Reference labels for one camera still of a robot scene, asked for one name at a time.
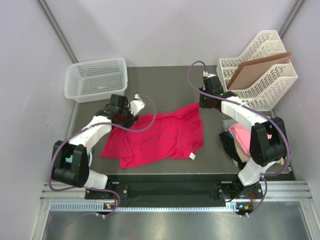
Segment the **red t shirt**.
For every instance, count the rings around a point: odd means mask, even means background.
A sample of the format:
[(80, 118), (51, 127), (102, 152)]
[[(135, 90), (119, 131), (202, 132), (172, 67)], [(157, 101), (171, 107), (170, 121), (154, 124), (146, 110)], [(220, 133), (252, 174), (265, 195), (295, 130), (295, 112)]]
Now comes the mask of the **red t shirt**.
[(100, 156), (118, 159), (121, 169), (137, 168), (164, 159), (194, 160), (203, 145), (203, 122), (196, 102), (171, 113), (143, 115), (130, 131), (114, 128)]

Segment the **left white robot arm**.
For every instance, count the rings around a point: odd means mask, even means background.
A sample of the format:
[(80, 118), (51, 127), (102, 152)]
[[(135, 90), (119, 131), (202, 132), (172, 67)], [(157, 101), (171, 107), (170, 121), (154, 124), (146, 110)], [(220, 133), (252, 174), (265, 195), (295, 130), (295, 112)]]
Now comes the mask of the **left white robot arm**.
[(50, 178), (75, 188), (95, 188), (102, 198), (109, 198), (114, 191), (105, 174), (89, 167), (89, 152), (113, 129), (113, 124), (129, 129), (140, 117), (145, 107), (139, 95), (133, 100), (113, 94), (104, 109), (99, 110), (82, 130), (69, 140), (58, 140), (52, 151)]

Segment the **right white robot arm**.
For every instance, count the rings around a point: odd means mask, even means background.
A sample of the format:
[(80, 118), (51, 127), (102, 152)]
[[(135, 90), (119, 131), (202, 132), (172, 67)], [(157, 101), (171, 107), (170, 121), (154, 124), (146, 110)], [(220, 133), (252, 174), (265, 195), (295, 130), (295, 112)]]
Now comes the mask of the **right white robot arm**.
[(287, 156), (288, 141), (284, 121), (269, 118), (250, 108), (232, 91), (224, 91), (218, 76), (211, 74), (203, 78), (199, 89), (200, 106), (214, 108), (231, 117), (249, 132), (250, 159), (238, 173), (233, 192), (245, 198), (252, 191), (267, 169)]

